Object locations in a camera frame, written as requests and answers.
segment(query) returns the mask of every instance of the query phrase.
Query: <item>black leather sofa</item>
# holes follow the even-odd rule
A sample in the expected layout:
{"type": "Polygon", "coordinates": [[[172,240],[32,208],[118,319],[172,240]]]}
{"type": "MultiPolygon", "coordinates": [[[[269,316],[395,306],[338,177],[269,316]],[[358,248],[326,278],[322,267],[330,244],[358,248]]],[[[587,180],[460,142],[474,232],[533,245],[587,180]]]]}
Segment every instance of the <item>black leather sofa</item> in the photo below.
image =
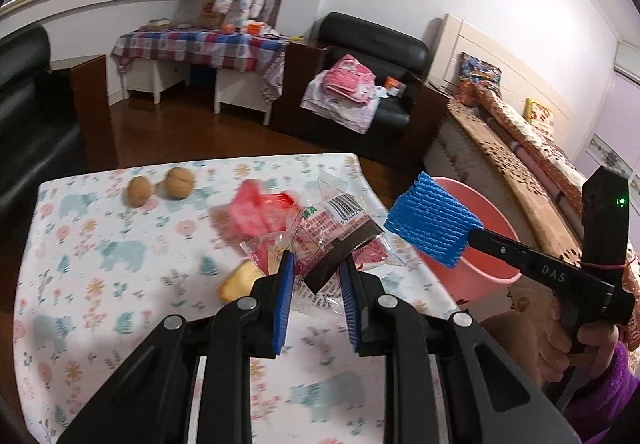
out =
{"type": "Polygon", "coordinates": [[[273,103],[270,127],[329,149],[403,166],[406,150],[402,148],[402,138],[412,127],[424,126],[424,120],[413,117],[412,112],[429,62],[427,46],[416,38],[346,14],[327,14],[317,40],[288,45],[283,94],[273,103]],[[401,98],[380,101],[364,135],[300,108],[309,81],[345,54],[368,66],[376,75],[377,85],[383,86],[387,77],[407,85],[401,98]]]}
{"type": "Polygon", "coordinates": [[[49,38],[30,25],[0,39],[0,255],[22,254],[38,186],[88,172],[73,94],[49,74],[49,38]]]}

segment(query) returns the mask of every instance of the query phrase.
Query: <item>pink trash can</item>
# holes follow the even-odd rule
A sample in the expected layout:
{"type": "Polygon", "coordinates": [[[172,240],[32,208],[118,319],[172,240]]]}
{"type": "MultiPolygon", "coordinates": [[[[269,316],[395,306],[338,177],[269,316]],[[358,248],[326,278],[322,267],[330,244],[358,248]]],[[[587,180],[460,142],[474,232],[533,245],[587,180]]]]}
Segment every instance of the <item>pink trash can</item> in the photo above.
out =
{"type": "MultiPolygon", "coordinates": [[[[504,215],[475,189],[445,177],[433,179],[480,218],[486,229],[518,241],[518,235],[504,215]]],[[[420,253],[420,257],[459,305],[504,289],[520,277],[518,270],[505,262],[469,247],[453,269],[444,267],[426,254],[420,253]]]]}

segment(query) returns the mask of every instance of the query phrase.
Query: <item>pillow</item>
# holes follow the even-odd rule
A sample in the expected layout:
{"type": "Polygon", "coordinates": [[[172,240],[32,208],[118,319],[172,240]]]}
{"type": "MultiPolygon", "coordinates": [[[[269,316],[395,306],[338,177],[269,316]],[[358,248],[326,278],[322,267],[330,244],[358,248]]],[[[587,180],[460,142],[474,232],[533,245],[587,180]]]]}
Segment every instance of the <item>pillow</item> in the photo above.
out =
{"type": "Polygon", "coordinates": [[[528,98],[524,118],[549,142],[554,141],[554,113],[542,104],[528,98]]]}
{"type": "Polygon", "coordinates": [[[522,115],[493,91],[479,91],[478,93],[482,107],[531,155],[533,160],[561,189],[578,214],[582,215],[584,176],[564,153],[546,141],[538,130],[526,122],[522,115]]]}
{"type": "Polygon", "coordinates": [[[462,52],[456,99],[465,106],[477,106],[479,104],[478,88],[486,88],[500,95],[501,77],[500,68],[462,52]]]}

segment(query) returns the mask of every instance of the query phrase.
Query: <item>bed headboard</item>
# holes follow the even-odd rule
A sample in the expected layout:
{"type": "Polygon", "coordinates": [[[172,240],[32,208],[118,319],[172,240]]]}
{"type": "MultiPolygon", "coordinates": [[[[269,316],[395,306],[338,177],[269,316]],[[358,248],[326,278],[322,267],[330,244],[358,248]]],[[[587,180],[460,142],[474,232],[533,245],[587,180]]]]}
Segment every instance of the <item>bed headboard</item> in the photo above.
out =
{"type": "Polygon", "coordinates": [[[564,147],[569,135],[572,110],[558,91],[480,30],[450,14],[444,19],[427,80],[454,91],[458,85],[460,54],[466,52],[490,62],[502,71],[502,99],[522,114],[532,98],[554,112],[554,143],[564,147]]]}

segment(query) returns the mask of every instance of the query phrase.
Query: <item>fuzzy purple sweater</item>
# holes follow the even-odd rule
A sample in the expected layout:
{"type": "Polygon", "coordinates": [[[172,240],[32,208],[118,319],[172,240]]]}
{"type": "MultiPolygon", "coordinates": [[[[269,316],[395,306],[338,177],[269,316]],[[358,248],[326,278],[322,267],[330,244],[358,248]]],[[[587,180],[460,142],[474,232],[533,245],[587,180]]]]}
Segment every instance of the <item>fuzzy purple sweater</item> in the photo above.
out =
{"type": "Polygon", "coordinates": [[[598,444],[635,392],[640,379],[628,369],[628,351],[618,344],[607,371],[574,397],[564,416],[584,444],[598,444]]]}

